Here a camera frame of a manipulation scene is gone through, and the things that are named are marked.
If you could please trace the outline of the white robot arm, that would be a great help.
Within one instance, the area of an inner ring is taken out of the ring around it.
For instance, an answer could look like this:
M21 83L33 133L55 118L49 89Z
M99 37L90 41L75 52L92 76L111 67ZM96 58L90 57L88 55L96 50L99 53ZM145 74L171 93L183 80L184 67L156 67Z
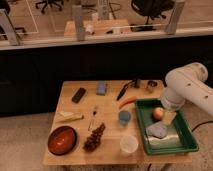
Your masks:
M160 96L162 106L178 111L188 100L213 116L213 88L205 84L207 78L207 68L198 62L169 71L165 76L167 87Z

